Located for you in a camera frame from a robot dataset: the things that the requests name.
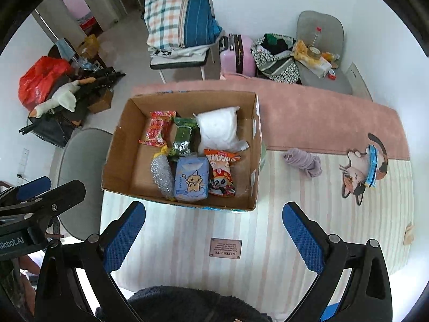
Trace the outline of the silver yellow scouring pad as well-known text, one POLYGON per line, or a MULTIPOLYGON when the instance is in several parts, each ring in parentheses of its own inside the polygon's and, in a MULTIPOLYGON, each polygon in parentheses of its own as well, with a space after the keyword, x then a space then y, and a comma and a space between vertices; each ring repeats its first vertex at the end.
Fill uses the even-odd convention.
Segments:
POLYGON ((173 201, 175 199, 175 180, 167 157, 168 153, 169 149, 164 145, 159 152, 153 155, 150 172, 162 196, 173 201))

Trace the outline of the blue long snack packet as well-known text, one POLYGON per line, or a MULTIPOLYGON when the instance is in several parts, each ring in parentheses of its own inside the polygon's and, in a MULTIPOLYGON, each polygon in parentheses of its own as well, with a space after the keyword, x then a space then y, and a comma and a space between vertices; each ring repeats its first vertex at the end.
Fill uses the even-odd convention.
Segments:
POLYGON ((375 146, 371 144, 368 145, 367 157, 369 169, 364 185, 366 188, 374 188, 376 184, 376 176, 378 169, 378 150, 375 148, 375 146))

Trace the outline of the blue cartoon tissue pack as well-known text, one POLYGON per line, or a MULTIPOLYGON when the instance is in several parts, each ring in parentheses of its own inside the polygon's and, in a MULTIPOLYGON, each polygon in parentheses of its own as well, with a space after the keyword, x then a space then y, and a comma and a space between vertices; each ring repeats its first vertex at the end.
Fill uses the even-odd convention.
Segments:
POLYGON ((194 203, 208 197, 209 162, 206 157, 180 157, 175 174, 175 198, 194 203))

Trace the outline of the purple cloth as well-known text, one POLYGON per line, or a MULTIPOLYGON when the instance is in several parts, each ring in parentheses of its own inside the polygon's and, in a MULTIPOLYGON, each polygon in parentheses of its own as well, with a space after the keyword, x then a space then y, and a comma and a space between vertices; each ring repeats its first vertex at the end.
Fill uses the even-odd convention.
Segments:
POLYGON ((289 166, 303 171, 309 178, 319 177, 322 174, 321 159, 313 153, 291 148, 284 153, 283 158, 289 166))

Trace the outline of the red orange snack bag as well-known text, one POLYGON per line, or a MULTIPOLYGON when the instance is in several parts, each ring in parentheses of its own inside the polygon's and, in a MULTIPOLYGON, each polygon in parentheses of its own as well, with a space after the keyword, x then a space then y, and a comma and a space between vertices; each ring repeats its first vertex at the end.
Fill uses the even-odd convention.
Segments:
POLYGON ((234 197, 234 185, 231 165, 241 159, 237 153, 205 149, 204 154, 210 165, 209 193, 215 196, 234 197))

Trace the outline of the red patterned snack packet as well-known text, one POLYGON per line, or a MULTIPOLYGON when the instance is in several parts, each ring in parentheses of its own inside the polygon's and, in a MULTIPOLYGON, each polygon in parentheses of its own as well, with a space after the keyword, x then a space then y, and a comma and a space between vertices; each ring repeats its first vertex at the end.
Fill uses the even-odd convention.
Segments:
POLYGON ((167 145, 165 136, 177 116, 176 111, 152 111, 150 112, 149 125, 145 135, 139 140, 142 145, 162 148, 167 145))

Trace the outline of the green wet wipes pack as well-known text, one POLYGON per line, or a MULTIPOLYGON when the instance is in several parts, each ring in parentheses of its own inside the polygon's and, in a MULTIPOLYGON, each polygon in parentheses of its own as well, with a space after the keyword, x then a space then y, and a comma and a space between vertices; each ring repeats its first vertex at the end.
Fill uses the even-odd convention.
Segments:
POLYGON ((169 156, 173 159, 196 155, 196 133, 198 124, 195 118, 174 119, 176 134, 169 151, 169 156))

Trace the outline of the white soft pillow pack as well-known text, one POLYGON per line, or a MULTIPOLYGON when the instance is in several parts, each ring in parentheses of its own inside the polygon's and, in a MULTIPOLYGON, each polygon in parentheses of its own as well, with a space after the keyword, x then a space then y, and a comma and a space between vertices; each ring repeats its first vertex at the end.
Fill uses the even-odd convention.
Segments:
POLYGON ((221 108, 201 114, 193 114, 200 131, 198 153, 202 155, 205 149, 238 153, 248 149, 246 140, 237 136, 238 119, 236 112, 239 106, 221 108))

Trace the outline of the grey round chair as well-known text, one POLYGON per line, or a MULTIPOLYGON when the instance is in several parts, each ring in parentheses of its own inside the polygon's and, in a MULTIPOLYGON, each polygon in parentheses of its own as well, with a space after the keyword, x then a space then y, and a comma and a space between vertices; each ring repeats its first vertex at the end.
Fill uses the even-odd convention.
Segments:
POLYGON ((60 163, 58 184, 78 180, 85 186, 84 200, 60 215, 64 229, 84 241, 100 232, 103 190, 102 171, 112 134, 102 129, 83 129, 67 143, 60 163))

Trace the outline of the brown mat label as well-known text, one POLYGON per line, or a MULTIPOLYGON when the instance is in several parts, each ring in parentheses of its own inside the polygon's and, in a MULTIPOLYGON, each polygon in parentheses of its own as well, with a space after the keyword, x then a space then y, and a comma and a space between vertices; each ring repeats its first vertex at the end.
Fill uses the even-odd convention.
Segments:
POLYGON ((211 238, 209 256, 224 259, 241 259, 242 240, 211 238))

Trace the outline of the white goose plush toy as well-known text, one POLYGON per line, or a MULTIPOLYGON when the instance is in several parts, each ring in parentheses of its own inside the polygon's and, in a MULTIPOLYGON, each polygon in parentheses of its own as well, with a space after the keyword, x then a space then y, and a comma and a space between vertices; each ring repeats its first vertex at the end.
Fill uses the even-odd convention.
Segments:
POLYGON ((61 106, 69 112, 74 112, 76 108, 77 99, 75 93, 85 84, 95 82, 94 77, 87 79, 75 80, 60 86, 57 91, 47 101, 37 105, 29 114, 29 117, 40 119, 48 111, 53 111, 55 108, 61 106))

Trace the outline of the pink striped cat mat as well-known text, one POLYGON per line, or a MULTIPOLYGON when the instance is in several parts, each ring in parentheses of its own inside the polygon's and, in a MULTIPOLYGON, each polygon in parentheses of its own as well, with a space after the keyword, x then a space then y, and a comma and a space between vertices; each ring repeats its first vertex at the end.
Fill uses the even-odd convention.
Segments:
POLYGON ((141 94, 253 92, 262 132, 257 205, 253 211, 177 206, 104 191, 101 225, 133 202, 145 224, 119 270, 129 291, 184 286, 233 295, 272 316, 287 316, 315 278, 282 222, 289 201, 326 233, 343 241, 379 242, 390 275, 408 261, 406 226, 414 221, 412 166, 395 110, 347 94, 260 79, 169 82, 140 86, 141 94), (368 145, 378 150, 376 184, 366 188, 368 145), (309 178, 283 158, 291 148, 320 157, 309 178), (211 238, 242 240, 241 259, 209 256, 211 238))

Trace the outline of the red plastic bag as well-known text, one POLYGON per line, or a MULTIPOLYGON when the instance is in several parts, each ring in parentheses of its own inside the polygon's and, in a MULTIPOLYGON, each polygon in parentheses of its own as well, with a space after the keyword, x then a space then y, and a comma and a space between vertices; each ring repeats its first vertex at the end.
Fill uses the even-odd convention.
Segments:
POLYGON ((32 111, 47 99, 60 77, 73 74, 74 69, 67 60, 43 56, 20 78, 18 98, 28 111, 32 111))

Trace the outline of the small cardboard box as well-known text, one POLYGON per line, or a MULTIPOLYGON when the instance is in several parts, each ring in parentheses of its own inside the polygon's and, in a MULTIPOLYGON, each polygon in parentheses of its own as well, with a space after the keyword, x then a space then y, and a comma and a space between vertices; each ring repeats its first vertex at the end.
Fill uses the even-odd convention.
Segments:
POLYGON ((89 107, 91 114, 98 114, 103 111, 107 111, 111 108, 111 103, 113 99, 113 92, 109 89, 106 89, 102 95, 95 100, 89 107))

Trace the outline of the open cardboard box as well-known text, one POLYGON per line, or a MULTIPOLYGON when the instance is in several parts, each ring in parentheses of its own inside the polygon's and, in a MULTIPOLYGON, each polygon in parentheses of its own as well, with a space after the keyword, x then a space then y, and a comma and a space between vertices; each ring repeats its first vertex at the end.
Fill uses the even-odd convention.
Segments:
POLYGON ((261 145, 253 92, 137 95, 113 133, 101 186, 162 204, 253 211, 261 145))

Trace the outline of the black tripod stand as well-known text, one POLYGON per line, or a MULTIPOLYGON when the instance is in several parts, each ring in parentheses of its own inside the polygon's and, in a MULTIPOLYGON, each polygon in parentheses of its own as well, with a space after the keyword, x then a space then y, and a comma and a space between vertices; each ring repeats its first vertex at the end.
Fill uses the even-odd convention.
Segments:
POLYGON ((88 78, 79 79, 78 84, 79 86, 92 85, 95 87, 111 88, 117 81, 125 76, 125 73, 122 71, 116 71, 113 67, 103 68, 99 69, 88 78))

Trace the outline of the white folding chair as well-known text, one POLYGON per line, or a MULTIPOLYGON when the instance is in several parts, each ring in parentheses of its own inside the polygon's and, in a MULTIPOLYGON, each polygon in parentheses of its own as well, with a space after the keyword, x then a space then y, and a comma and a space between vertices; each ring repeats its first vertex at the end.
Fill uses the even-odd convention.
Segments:
POLYGON ((152 57, 149 63, 150 69, 157 71, 162 82, 166 84, 166 79, 163 70, 180 69, 180 68, 199 68, 201 72, 201 79, 206 79, 205 65, 211 57, 212 62, 215 62, 214 55, 211 48, 204 50, 201 54, 193 53, 192 55, 179 56, 179 57, 152 57))

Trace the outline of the white tissue box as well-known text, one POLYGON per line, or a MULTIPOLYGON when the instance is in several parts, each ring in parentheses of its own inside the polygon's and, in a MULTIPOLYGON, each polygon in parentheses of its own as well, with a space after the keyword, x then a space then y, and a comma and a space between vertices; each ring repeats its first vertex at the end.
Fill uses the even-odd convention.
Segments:
POLYGON ((299 54, 295 59, 320 79, 324 78, 332 68, 331 63, 323 57, 315 60, 306 54, 299 54))

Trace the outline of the yellow plastic bag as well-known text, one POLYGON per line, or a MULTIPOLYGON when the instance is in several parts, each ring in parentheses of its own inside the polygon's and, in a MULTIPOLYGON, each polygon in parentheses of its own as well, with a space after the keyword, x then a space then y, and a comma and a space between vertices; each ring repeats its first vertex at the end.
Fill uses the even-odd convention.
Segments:
POLYGON ((292 55, 295 60, 298 60, 302 64, 314 66, 319 63, 318 60, 315 60, 308 54, 308 48, 303 40, 298 40, 294 45, 292 55))

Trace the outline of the black white patterned bag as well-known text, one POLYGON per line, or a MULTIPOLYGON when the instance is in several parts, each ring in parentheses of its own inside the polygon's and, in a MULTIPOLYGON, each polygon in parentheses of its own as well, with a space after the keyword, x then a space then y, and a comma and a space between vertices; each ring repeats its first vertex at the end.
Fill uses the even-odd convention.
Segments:
POLYGON ((293 57, 296 40, 282 34, 265 34, 255 39, 251 45, 251 54, 259 77, 274 82, 300 83, 299 69, 293 57))

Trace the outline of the pink suitcase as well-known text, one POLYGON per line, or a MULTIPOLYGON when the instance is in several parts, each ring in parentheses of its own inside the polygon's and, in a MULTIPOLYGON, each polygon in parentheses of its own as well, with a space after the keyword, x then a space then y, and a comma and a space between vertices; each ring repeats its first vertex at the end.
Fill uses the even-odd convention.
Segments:
POLYGON ((241 34, 222 36, 219 41, 221 72, 255 77, 256 64, 251 53, 252 43, 251 38, 241 34))

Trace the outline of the grey cushioned chair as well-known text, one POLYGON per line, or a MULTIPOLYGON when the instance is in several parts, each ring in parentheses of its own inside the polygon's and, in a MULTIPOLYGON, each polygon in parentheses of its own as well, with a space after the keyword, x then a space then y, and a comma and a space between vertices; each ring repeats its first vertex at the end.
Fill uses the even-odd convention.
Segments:
POLYGON ((317 26, 322 28, 322 34, 317 49, 321 53, 330 53, 336 57, 332 69, 335 72, 336 79, 329 79, 328 75, 320 79, 304 65, 296 61, 301 84, 330 90, 340 94, 352 95, 352 87, 345 74, 339 69, 345 41, 342 23, 330 14, 310 10, 303 11, 299 14, 297 20, 297 40, 303 40, 307 47, 310 46, 317 26))

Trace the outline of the clear plastic bottle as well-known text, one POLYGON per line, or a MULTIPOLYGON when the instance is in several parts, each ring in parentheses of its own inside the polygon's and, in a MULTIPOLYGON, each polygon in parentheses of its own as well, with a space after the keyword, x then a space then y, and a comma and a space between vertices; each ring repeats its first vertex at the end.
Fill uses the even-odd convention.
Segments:
POLYGON ((321 38, 321 34, 322 34, 322 28, 317 26, 312 38, 312 41, 310 43, 310 47, 315 47, 317 48, 319 46, 319 41, 321 38))

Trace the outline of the plaid folded quilt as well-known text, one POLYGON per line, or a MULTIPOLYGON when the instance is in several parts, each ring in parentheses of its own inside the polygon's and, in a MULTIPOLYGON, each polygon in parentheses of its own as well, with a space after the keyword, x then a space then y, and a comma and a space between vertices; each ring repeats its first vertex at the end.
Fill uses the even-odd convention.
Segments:
POLYGON ((185 48, 185 21, 189 0, 145 0, 144 21, 148 47, 185 48))

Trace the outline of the blue folded blanket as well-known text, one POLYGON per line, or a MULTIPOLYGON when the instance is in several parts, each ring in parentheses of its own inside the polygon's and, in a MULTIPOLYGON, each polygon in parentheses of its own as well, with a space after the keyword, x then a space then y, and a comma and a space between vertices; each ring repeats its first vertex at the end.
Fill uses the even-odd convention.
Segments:
POLYGON ((184 22, 185 48, 214 44, 221 32, 209 0, 188 0, 184 22))

